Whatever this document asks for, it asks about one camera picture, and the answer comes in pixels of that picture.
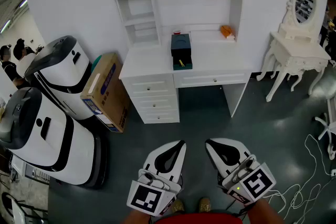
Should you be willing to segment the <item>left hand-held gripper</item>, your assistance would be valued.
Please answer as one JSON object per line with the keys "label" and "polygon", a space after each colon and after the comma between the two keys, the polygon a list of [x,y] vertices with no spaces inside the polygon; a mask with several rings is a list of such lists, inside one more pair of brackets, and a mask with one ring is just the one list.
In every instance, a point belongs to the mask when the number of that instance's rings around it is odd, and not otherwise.
{"label": "left hand-held gripper", "polygon": [[180,177],[186,143],[178,140],[152,151],[138,180],[131,183],[127,206],[154,217],[160,217],[176,201],[182,190]]}

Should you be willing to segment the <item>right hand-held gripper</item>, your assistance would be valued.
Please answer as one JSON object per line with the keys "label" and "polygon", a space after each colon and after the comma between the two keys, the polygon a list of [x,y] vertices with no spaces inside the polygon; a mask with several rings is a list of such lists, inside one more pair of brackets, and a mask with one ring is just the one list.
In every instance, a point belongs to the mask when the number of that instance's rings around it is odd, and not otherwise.
{"label": "right hand-held gripper", "polygon": [[243,205],[256,202],[276,184],[266,163],[260,164],[255,155],[250,156],[242,142],[210,138],[205,147],[213,165],[224,178],[220,185],[224,193]]}

